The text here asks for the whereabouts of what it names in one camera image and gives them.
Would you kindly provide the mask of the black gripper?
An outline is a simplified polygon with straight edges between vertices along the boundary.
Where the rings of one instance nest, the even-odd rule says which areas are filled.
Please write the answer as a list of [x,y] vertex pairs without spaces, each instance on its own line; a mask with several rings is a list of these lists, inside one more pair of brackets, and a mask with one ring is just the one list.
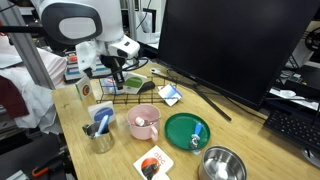
[[122,66],[125,64],[125,59],[117,56],[100,56],[101,63],[109,68],[112,73],[114,73],[113,78],[116,82],[118,90],[121,90],[124,85],[124,77],[122,74]]

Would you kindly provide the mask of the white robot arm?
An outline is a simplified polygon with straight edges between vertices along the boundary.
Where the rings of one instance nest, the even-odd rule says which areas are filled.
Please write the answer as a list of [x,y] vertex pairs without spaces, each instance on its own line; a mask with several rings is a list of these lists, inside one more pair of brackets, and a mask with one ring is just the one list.
[[31,3],[51,38],[75,46],[82,74],[91,77],[100,58],[111,70],[117,88],[123,88],[123,65],[137,55],[140,45],[124,34],[119,0],[31,0]]

